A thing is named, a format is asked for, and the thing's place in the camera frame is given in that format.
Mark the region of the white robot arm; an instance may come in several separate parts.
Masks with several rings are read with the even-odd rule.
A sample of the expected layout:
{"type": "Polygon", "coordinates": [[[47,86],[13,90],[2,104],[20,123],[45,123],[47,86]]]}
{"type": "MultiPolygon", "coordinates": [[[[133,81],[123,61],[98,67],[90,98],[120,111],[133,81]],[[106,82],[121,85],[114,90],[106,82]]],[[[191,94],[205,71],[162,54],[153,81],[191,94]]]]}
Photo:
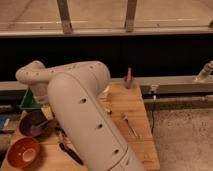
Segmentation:
{"type": "Polygon", "coordinates": [[[47,68],[33,61],[16,71],[16,79],[31,89],[35,100],[48,104],[88,171],[145,171],[98,95],[110,81],[100,61],[75,62],[47,68]]]}

